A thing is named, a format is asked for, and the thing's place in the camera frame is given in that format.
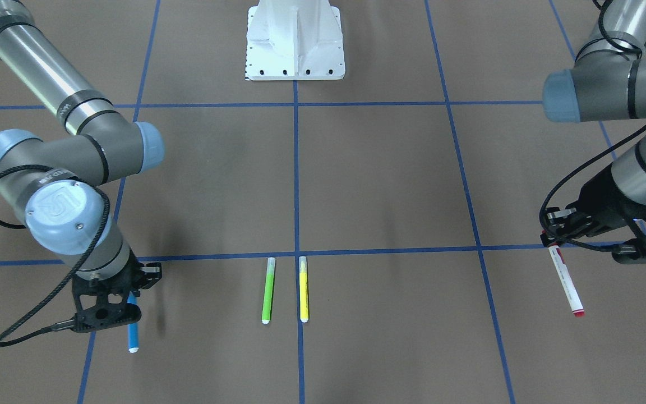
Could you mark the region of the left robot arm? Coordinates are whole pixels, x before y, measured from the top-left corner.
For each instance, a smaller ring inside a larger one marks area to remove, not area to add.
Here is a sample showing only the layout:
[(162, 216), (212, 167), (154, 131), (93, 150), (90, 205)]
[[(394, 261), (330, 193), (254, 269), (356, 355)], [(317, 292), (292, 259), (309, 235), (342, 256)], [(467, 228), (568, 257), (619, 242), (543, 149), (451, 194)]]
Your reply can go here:
[[(605, 1), (574, 67), (549, 74), (543, 107), (552, 122), (598, 122), (646, 118), (646, 1)], [(639, 141), (620, 154), (563, 209), (546, 198), (540, 223), (546, 237), (577, 245), (628, 227), (633, 239), (604, 246), (621, 256), (646, 255), (646, 125)]]

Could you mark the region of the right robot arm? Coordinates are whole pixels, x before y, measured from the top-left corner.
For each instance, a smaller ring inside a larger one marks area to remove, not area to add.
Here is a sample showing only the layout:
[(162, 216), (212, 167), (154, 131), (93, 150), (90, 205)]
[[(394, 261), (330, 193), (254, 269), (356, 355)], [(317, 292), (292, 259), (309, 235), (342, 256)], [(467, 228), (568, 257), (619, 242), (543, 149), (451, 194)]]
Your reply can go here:
[(66, 131), (43, 140), (0, 131), (0, 194), (33, 238), (74, 269), (79, 283), (119, 282), (126, 293), (140, 264), (105, 217), (97, 187), (162, 163), (163, 138), (147, 122), (123, 117), (56, 49), (20, 1), (0, 1), (0, 61), (43, 102)]

